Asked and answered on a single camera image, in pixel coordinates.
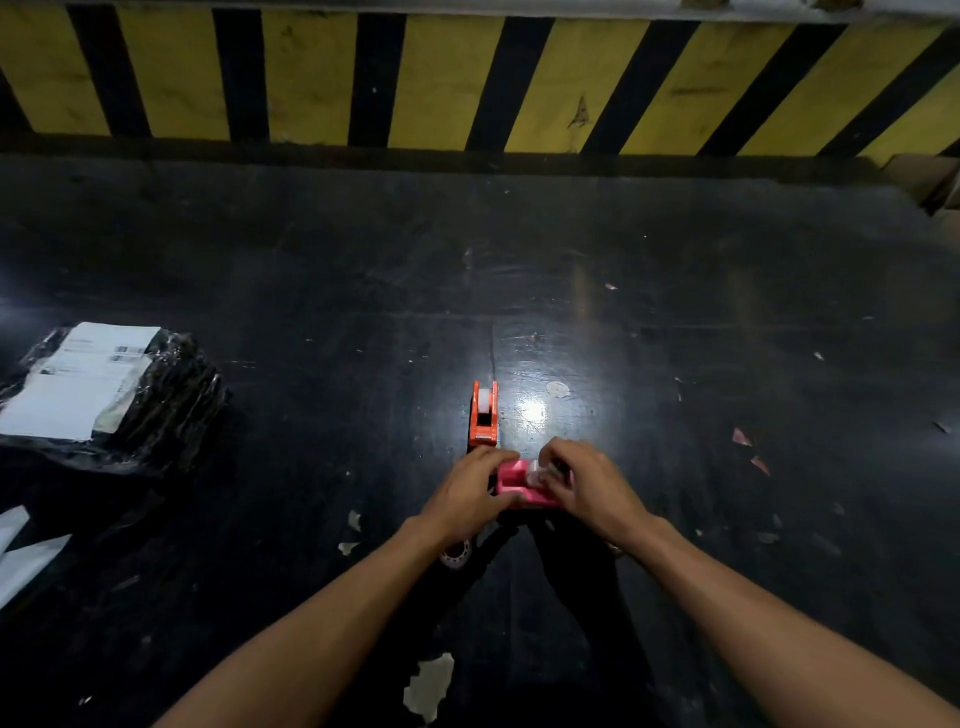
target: yellow and black striped wall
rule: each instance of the yellow and black striped wall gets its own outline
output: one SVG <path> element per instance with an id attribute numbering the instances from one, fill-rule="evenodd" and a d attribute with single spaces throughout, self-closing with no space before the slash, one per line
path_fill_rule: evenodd
<path id="1" fill-rule="evenodd" d="M 5 133 L 960 154 L 960 28 L 0 4 Z"/>

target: pink tape dispenser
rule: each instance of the pink tape dispenser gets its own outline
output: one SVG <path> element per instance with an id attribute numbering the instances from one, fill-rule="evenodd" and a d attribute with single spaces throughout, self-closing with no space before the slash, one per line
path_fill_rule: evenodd
<path id="1" fill-rule="evenodd" d="M 560 503 L 541 481 L 544 473 L 552 473 L 564 479 L 564 474 L 556 467 L 542 466 L 536 460 L 514 460 L 501 463 L 496 469 L 496 492 L 520 492 L 526 497 L 526 502 L 516 508 L 561 508 Z M 572 481 L 573 473 L 568 476 Z"/>

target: black stripe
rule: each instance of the black stripe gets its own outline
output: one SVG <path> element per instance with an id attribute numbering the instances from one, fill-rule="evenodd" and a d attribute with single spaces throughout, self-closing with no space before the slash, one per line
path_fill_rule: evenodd
<path id="1" fill-rule="evenodd" d="M 112 5 L 68 5 L 74 32 L 114 136 L 150 136 L 127 41 Z"/>
<path id="2" fill-rule="evenodd" d="M 698 25 L 692 20 L 650 23 L 581 154 L 620 154 Z"/>
<path id="3" fill-rule="evenodd" d="M 361 12 L 357 17 L 347 135 L 351 147 L 387 146 L 406 25 L 407 16 L 398 13 Z"/>
<path id="4" fill-rule="evenodd" d="M 797 26 L 713 131 L 699 154 L 732 157 L 743 149 L 844 30 L 843 25 Z"/>
<path id="5" fill-rule="evenodd" d="M 820 150 L 822 157 L 856 157 L 920 101 L 960 62 L 960 28 L 947 28 Z"/>
<path id="6" fill-rule="evenodd" d="M 257 8 L 214 8 L 230 141 L 270 138 L 263 24 Z"/>
<path id="7" fill-rule="evenodd" d="M 30 122 L 13 95 L 13 89 L 7 83 L 7 77 L 0 69 L 0 130 L 4 132 L 28 132 Z"/>
<path id="8" fill-rule="evenodd" d="M 960 157 L 960 139 L 957 139 L 955 142 L 950 144 L 943 152 L 940 153 L 941 157 Z"/>
<path id="9" fill-rule="evenodd" d="M 508 17 L 503 21 L 467 137 L 468 151 L 502 152 L 507 146 L 551 28 L 552 17 Z"/>

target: right hand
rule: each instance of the right hand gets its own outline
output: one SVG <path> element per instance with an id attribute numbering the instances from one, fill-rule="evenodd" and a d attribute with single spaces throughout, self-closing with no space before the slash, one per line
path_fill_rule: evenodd
<path id="1" fill-rule="evenodd" d="M 569 513 L 611 544 L 623 546 L 653 519 L 610 458 L 590 443 L 553 438 L 540 450 L 540 464 L 557 460 L 573 471 L 573 487 L 546 472 L 542 482 Z"/>

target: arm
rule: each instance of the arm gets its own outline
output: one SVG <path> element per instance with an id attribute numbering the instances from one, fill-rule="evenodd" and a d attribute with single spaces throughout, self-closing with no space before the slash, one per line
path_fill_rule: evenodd
<path id="1" fill-rule="evenodd" d="M 313 726 L 333 709 L 393 612 L 436 560 L 516 502 L 487 479 L 517 457 L 478 448 L 457 462 L 423 512 L 386 544 L 214 668 L 155 728 Z"/>
<path id="2" fill-rule="evenodd" d="M 867 650 L 728 569 L 646 511 L 610 459 L 587 443 L 554 439 L 573 488 L 547 481 L 573 515 L 630 553 L 706 633 L 781 728 L 960 726 L 960 711 Z"/>

